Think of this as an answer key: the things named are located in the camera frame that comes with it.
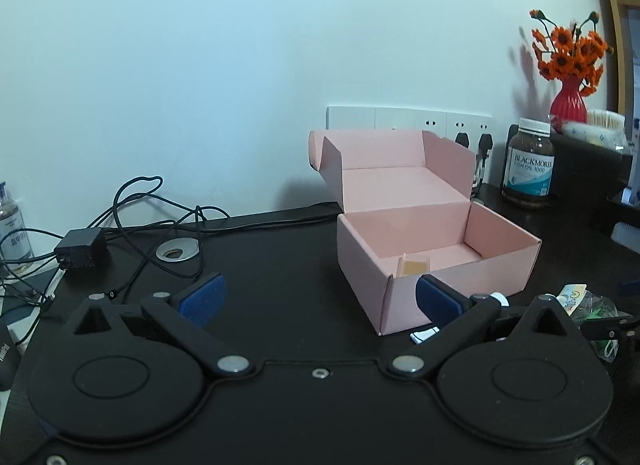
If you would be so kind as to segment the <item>red ribbed vase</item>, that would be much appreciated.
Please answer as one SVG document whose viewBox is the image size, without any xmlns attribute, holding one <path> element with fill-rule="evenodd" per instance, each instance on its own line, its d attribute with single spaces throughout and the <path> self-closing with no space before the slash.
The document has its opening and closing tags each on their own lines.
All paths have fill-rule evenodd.
<svg viewBox="0 0 640 465">
<path fill-rule="evenodd" d="M 550 106 L 550 121 L 552 128 L 561 133 L 568 122 L 585 124 L 587 109 L 584 99 L 580 95 L 580 80 L 568 77 L 562 81 L 562 87 Z"/>
</svg>

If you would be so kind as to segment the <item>black power adapter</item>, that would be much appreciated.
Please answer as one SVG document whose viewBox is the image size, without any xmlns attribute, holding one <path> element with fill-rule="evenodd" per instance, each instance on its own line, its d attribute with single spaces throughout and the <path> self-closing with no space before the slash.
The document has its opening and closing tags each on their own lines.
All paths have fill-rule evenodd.
<svg viewBox="0 0 640 465">
<path fill-rule="evenodd" d="M 63 270 L 97 266 L 105 257 L 106 238 L 102 228 L 73 229 L 53 249 Z"/>
</svg>

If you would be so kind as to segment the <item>pink cardboard box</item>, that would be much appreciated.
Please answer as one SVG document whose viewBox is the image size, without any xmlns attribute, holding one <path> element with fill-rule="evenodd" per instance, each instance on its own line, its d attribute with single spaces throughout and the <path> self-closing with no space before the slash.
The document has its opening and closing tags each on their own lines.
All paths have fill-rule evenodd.
<svg viewBox="0 0 640 465">
<path fill-rule="evenodd" d="M 337 259 L 376 333 L 430 321 L 423 274 L 465 296 L 525 289 L 541 241 L 471 199 L 474 154 L 431 131 L 318 130 L 309 162 L 341 207 Z"/>
</svg>

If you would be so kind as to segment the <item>black plug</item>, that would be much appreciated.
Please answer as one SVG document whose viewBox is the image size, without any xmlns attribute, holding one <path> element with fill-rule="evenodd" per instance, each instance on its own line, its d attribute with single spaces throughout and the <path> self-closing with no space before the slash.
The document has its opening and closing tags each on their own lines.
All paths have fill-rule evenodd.
<svg viewBox="0 0 640 465">
<path fill-rule="evenodd" d="M 454 142 L 464 146 L 465 148 L 468 148 L 470 145 L 469 136 L 465 132 L 459 132 L 456 139 L 454 139 Z"/>
<path fill-rule="evenodd" d="M 476 175 L 477 179 L 483 181 L 485 168 L 486 168 L 486 159 L 494 146 L 494 142 L 492 142 L 492 136 L 490 133 L 482 133 L 480 135 L 480 139 L 478 140 L 477 147 L 477 160 L 476 160 Z"/>
</svg>

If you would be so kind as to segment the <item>brown fish oil bottle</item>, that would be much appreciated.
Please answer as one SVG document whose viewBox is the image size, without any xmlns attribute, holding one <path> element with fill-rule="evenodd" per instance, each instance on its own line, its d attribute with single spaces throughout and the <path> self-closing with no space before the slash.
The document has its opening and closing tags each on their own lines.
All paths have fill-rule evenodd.
<svg viewBox="0 0 640 465">
<path fill-rule="evenodd" d="M 550 122 L 521 118 L 506 147 L 502 196 L 522 206 L 544 206 L 551 190 L 554 160 Z"/>
</svg>

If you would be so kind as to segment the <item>black plug right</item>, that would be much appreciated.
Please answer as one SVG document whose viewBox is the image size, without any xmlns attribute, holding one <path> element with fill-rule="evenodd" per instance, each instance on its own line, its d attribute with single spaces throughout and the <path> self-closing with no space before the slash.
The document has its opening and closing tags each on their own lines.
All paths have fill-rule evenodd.
<svg viewBox="0 0 640 465">
<path fill-rule="evenodd" d="M 494 142 L 492 142 L 492 136 L 490 133 L 482 133 L 480 135 L 480 139 L 478 140 L 477 147 L 477 160 L 476 160 L 476 175 L 477 179 L 483 181 L 485 168 L 486 168 L 486 159 L 494 146 Z"/>
</svg>

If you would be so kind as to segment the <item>white patterned tissue pack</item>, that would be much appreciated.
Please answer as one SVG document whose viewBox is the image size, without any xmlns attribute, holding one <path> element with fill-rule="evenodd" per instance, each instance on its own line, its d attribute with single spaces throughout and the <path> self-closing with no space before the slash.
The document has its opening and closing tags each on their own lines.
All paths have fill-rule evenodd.
<svg viewBox="0 0 640 465">
<path fill-rule="evenodd" d="M 618 147 L 618 133 L 613 129 L 593 126 L 585 122 L 565 121 L 561 128 L 564 136 L 608 148 L 615 151 Z"/>
</svg>

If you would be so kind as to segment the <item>small colourful card packet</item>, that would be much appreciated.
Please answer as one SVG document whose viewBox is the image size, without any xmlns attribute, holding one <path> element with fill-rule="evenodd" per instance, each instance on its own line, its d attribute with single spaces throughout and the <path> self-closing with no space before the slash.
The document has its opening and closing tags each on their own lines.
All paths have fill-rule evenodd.
<svg viewBox="0 0 640 465">
<path fill-rule="evenodd" d="M 568 315 L 572 315 L 585 299 L 588 289 L 586 284 L 567 284 L 556 300 Z"/>
</svg>

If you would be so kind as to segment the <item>orange artificial flowers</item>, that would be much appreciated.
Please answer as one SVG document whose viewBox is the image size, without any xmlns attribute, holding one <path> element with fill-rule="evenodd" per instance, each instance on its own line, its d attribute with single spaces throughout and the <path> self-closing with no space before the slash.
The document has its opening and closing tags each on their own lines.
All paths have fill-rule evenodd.
<svg viewBox="0 0 640 465">
<path fill-rule="evenodd" d="M 582 22 L 560 26 L 540 9 L 529 11 L 538 27 L 532 29 L 532 48 L 540 76 L 547 80 L 574 81 L 580 96 L 596 93 L 604 74 L 604 58 L 613 54 L 598 33 L 600 14 L 592 11 Z"/>
</svg>

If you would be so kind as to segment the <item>black storage box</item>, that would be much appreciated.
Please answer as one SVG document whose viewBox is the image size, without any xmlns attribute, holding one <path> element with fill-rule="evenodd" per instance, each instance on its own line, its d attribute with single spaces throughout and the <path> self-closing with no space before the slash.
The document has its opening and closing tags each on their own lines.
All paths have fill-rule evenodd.
<svg viewBox="0 0 640 465">
<path fill-rule="evenodd" d="M 509 140 L 518 127 L 510 130 Z M 630 166 L 629 148 L 618 143 L 615 151 L 555 133 L 551 128 L 554 167 L 547 200 L 559 202 L 571 198 L 600 202 L 623 190 L 623 177 Z"/>
</svg>

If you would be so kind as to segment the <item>white wall socket strip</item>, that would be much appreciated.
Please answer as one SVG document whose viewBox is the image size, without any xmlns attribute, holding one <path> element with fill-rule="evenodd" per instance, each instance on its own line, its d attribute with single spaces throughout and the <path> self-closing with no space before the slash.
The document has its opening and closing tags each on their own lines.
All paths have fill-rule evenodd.
<svg viewBox="0 0 640 465">
<path fill-rule="evenodd" d="M 450 140 L 466 136 L 475 151 L 482 134 L 497 138 L 495 119 L 486 115 L 410 107 L 328 106 L 326 129 L 419 129 Z"/>
</svg>

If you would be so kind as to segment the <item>cotton swab container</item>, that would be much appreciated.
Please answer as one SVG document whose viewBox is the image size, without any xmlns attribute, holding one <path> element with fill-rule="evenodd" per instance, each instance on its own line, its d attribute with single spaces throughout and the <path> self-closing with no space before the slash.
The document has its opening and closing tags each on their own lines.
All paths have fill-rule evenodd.
<svg viewBox="0 0 640 465">
<path fill-rule="evenodd" d="M 624 143 L 625 116 L 610 110 L 588 110 L 587 124 L 597 136 L 608 141 Z"/>
</svg>

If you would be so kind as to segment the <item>black plug left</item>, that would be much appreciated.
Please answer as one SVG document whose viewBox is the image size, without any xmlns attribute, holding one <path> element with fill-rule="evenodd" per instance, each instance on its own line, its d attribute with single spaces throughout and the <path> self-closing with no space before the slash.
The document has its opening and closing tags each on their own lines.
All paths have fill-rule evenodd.
<svg viewBox="0 0 640 465">
<path fill-rule="evenodd" d="M 468 148 L 470 145 L 469 136 L 465 132 L 459 132 L 456 139 L 454 139 L 454 142 L 464 146 L 465 148 Z"/>
</svg>

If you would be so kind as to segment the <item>clear plastic bottle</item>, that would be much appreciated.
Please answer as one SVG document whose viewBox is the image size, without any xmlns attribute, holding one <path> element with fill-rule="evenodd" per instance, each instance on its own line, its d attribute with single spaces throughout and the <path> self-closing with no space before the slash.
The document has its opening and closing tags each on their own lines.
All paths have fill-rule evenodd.
<svg viewBox="0 0 640 465">
<path fill-rule="evenodd" d="M 23 270 L 30 266 L 32 244 L 28 233 L 23 230 L 24 220 L 20 207 L 9 194 L 6 182 L 0 184 L 1 195 L 1 258 L 9 260 L 9 268 L 13 271 Z"/>
</svg>

